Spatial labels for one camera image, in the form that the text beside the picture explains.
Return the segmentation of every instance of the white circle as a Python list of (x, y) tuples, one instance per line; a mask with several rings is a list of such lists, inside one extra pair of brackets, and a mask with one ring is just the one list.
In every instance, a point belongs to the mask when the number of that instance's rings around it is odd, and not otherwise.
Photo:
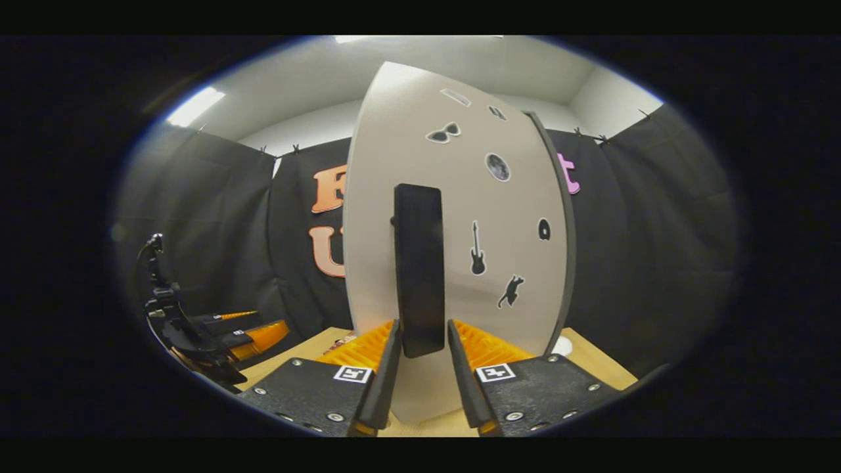
[(558, 341), (555, 342), (555, 347), (552, 348), (552, 353), (557, 353), (561, 356), (569, 356), (570, 353), (573, 352), (573, 343), (569, 341), (569, 338), (566, 337), (558, 337)]

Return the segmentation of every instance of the black curtain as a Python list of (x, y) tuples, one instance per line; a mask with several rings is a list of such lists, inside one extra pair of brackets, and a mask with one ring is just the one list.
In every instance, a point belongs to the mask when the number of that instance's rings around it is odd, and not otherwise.
[[(289, 309), (289, 325), (303, 338), (328, 327), (353, 329), (345, 279), (322, 271), (315, 263), (315, 252), (322, 252), (329, 253), (333, 263), (344, 264), (344, 194), (337, 183), (344, 177), (342, 167), (347, 165), (350, 146), (351, 139), (345, 138), (284, 155), (272, 181), (269, 250), (272, 265), (283, 281), (280, 290)], [(318, 173), (324, 173), (322, 192), (328, 196), (329, 205), (314, 210)], [(326, 239), (313, 237), (310, 232), (316, 227), (332, 234)]]
[(743, 265), (736, 189), (669, 105), (598, 145), (549, 135), (580, 184), (567, 325), (642, 377), (723, 322)]
[[(145, 258), (136, 267), (136, 257), (160, 232), (162, 272), (180, 284), (189, 316), (256, 310), (262, 323), (287, 318), (267, 247), (273, 166), (248, 146), (170, 125), (139, 144), (113, 228), (119, 282), (138, 317), (151, 283)], [(272, 352), (300, 341), (290, 334)]]

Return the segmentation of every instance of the orange letter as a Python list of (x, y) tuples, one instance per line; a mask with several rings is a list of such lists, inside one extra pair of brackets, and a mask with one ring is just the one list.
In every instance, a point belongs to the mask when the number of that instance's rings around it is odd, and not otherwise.
[[(309, 235), (313, 239), (313, 257), (315, 257), (315, 266), (322, 273), (328, 274), (336, 278), (345, 277), (345, 267), (341, 264), (333, 262), (333, 256), (330, 248), (330, 237), (333, 236), (333, 228), (329, 226), (314, 226), (309, 229)], [(339, 232), (344, 235), (345, 227), (339, 229)]]
[(334, 167), (332, 169), (325, 169), (315, 173), (313, 179), (317, 182), (315, 205), (313, 205), (313, 213), (319, 214), (327, 210), (338, 209), (344, 203), (344, 199), (336, 196), (336, 191), (340, 191), (342, 195), (345, 194), (345, 173), (347, 172), (347, 165)]

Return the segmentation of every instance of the table surface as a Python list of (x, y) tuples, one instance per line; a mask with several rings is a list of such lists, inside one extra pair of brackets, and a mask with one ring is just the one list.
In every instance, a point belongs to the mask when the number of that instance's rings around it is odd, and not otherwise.
[[(293, 347), (271, 359), (244, 369), (241, 373), (248, 381), (236, 385), (241, 390), (254, 386), (257, 382), (271, 374), (281, 364), (291, 358), (315, 360), (324, 354), (336, 340), (345, 337), (351, 331), (342, 328), (328, 328), (315, 337)], [(611, 357), (599, 350), (572, 328), (564, 328), (561, 336), (566, 337), (573, 345), (572, 352), (567, 359), (577, 364), (588, 373), (617, 390), (624, 390), (637, 382), (627, 369), (624, 369)], [(389, 415), (389, 425), (380, 430), (379, 437), (478, 437), (475, 428), (470, 428), (464, 411), (458, 409), (443, 416), (435, 417), (418, 424), (401, 423)]]

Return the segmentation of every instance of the orange gripper pad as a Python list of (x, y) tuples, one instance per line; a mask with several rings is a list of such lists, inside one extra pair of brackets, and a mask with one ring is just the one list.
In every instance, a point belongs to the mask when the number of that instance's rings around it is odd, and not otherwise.
[(482, 366), (514, 363), (515, 361), (535, 358), (534, 355), (515, 347), (502, 338), (494, 337), (464, 322), (456, 320), (453, 322), (455, 322), (458, 330), (458, 336), (462, 339), (470, 369), (473, 371)]
[(250, 311), (250, 312), (236, 312), (236, 313), (233, 313), (233, 314), (222, 314), (222, 315), (220, 316), (220, 318), (221, 318), (222, 320), (226, 321), (226, 320), (228, 320), (228, 319), (232, 319), (232, 318), (235, 318), (235, 317), (247, 316), (248, 314), (253, 314), (254, 312), (257, 312), (257, 311)]
[(380, 328), (372, 330), (361, 337), (354, 338), (339, 348), (322, 355), (316, 361), (370, 368), (376, 373), (377, 369), (379, 369), (379, 360), (383, 357), (385, 344), (389, 340), (389, 334), (393, 325), (394, 321), (390, 321)]
[(246, 334), (254, 341), (230, 349), (231, 354), (240, 361), (257, 356), (276, 345), (289, 334), (289, 327), (285, 321), (280, 321), (251, 329)]

